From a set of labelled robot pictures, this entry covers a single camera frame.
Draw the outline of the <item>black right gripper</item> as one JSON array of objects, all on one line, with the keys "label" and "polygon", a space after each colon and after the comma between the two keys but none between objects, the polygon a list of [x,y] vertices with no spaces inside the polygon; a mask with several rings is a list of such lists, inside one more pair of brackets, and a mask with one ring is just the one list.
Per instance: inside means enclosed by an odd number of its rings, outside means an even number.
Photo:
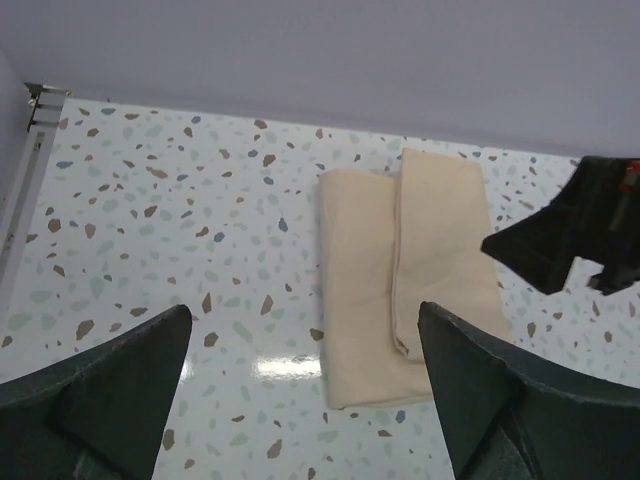
[{"label": "black right gripper", "polygon": [[[585,156],[544,208],[481,251],[536,290],[573,261],[602,266],[603,295],[639,281],[639,160]],[[419,334],[457,479],[636,479],[639,391],[548,361],[424,302]]]}]

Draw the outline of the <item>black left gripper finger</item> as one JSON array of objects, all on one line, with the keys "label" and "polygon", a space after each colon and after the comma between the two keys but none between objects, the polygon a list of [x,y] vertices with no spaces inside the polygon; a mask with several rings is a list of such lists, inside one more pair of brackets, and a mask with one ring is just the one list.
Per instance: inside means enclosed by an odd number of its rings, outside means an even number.
[{"label": "black left gripper finger", "polygon": [[2,384],[2,478],[151,478],[191,332],[176,305]]}]

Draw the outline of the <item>beige cloth wrap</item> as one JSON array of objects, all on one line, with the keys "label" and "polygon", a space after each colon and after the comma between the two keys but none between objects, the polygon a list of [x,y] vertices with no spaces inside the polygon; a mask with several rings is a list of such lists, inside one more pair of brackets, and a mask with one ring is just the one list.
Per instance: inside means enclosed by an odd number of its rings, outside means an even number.
[{"label": "beige cloth wrap", "polygon": [[319,180],[328,403],[387,407],[431,399],[418,330],[434,302],[507,339],[479,163],[405,149],[385,176],[335,169]]}]

